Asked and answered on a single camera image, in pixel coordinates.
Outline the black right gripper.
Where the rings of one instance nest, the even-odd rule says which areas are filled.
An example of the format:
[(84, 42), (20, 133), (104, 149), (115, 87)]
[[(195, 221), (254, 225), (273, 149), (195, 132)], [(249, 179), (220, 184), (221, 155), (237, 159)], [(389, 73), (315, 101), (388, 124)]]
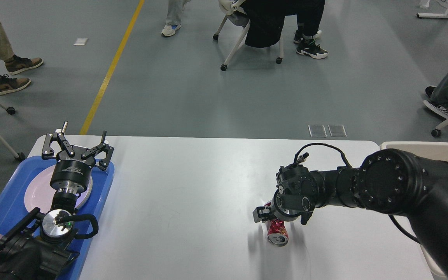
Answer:
[(304, 214), (304, 206), (302, 200), (304, 195), (301, 194), (280, 194), (279, 190), (276, 190), (271, 207), (258, 206), (252, 211), (254, 223), (264, 223), (278, 218), (285, 222), (291, 222), (296, 220), (302, 214)]

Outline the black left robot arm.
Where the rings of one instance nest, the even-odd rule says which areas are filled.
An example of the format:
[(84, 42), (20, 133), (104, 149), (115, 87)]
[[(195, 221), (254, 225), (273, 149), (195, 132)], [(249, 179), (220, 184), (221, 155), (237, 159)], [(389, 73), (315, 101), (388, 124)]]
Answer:
[(41, 154), (56, 160), (51, 206), (45, 213), (35, 207), (0, 238), (0, 280), (55, 280), (80, 255), (69, 250), (71, 243), (98, 234), (96, 216), (79, 214), (77, 200), (87, 191), (94, 167), (109, 168), (114, 148), (106, 131), (94, 147), (71, 145), (65, 138), (67, 124), (46, 135)]

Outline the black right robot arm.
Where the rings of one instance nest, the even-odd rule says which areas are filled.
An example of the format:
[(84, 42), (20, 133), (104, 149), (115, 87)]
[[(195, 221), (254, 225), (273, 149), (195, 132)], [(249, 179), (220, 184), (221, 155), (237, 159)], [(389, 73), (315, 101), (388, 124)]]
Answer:
[(409, 151), (383, 149), (352, 167), (341, 151), (343, 166), (309, 171), (309, 154), (299, 150), (276, 174), (271, 204), (258, 206), (255, 222), (273, 219), (309, 221), (315, 208), (327, 205), (364, 208), (405, 216), (415, 236), (448, 277), (448, 162), (419, 157)]

